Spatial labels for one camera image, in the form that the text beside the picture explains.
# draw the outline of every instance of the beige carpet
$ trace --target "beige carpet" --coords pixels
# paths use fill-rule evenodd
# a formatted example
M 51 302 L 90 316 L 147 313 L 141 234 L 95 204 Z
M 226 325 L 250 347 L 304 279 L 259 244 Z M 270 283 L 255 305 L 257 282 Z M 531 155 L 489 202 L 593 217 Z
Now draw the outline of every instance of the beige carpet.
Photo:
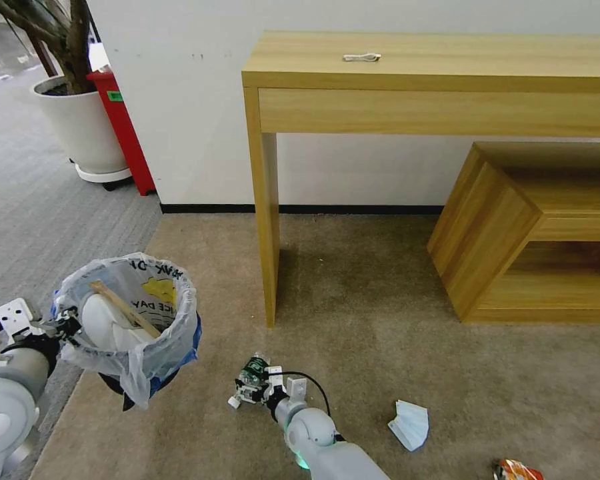
M 425 250 L 435 220 L 282 215 L 267 330 L 253 216 L 164 216 L 148 252 L 198 288 L 200 360 L 148 411 L 122 413 L 84 375 L 32 479 L 308 479 L 266 408 L 227 405 L 260 350 L 315 376 L 340 432 L 394 480 L 489 479 L 500 457 L 600 480 L 600 325 L 460 324 Z M 429 408 L 414 453 L 387 428 L 398 398 Z

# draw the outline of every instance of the carpet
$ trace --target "carpet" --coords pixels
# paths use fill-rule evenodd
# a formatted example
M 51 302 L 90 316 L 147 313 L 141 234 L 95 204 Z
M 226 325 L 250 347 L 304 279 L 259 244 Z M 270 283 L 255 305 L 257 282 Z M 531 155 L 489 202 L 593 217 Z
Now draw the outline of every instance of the carpet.
M 29 88 L 42 69 L 0 83 L 0 305 L 24 297 L 42 313 L 62 279 L 94 258 L 143 250 L 161 216 L 134 185 L 106 192 L 78 178 Z M 5 480 L 29 477 L 81 370 L 59 362 L 35 452 Z
M 600 480 L 600 325 L 460 324 L 425 250 L 435 221 L 282 215 L 267 329 L 254 217 L 165 215 L 148 252 L 191 274 L 199 360 L 148 411 L 122 413 L 84 374 L 31 479 L 308 479 L 266 408 L 227 405 L 262 351 L 321 382 L 339 431 L 394 480 L 489 479 L 502 457 L 548 479 Z M 396 399 L 429 409 L 413 453 L 387 427 Z

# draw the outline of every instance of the red bin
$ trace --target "red bin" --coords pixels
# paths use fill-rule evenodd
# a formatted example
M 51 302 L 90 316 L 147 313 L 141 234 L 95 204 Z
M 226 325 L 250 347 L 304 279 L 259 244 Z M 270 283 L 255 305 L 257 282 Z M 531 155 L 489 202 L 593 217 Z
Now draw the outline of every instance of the red bin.
M 102 104 L 105 106 L 138 192 L 140 195 L 146 195 L 147 192 L 154 191 L 155 184 L 151 178 L 151 172 L 149 172 L 113 73 L 95 71 L 88 74 L 87 78 L 92 80 L 98 88 Z

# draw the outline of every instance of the table leg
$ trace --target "table leg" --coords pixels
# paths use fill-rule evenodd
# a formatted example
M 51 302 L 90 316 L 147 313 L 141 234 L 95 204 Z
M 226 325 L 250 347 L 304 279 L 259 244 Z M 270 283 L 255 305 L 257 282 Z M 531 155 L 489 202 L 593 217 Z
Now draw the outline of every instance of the table leg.
M 255 198 L 255 218 L 265 293 L 265 317 L 267 326 L 272 327 L 275 324 L 275 292 L 280 250 L 275 133 L 262 133 L 260 130 L 258 88 L 246 87 L 244 94 L 253 196 Z

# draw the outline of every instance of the white planter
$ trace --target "white planter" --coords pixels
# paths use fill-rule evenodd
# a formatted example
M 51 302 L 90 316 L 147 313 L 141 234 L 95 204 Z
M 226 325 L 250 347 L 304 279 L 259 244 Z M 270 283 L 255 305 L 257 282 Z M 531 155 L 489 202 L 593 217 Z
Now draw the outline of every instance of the white planter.
M 60 144 L 75 163 L 78 175 L 96 183 L 130 176 L 98 92 L 62 97 L 44 95 L 64 82 L 62 76 L 52 77 L 35 84 L 31 92 L 38 98 Z

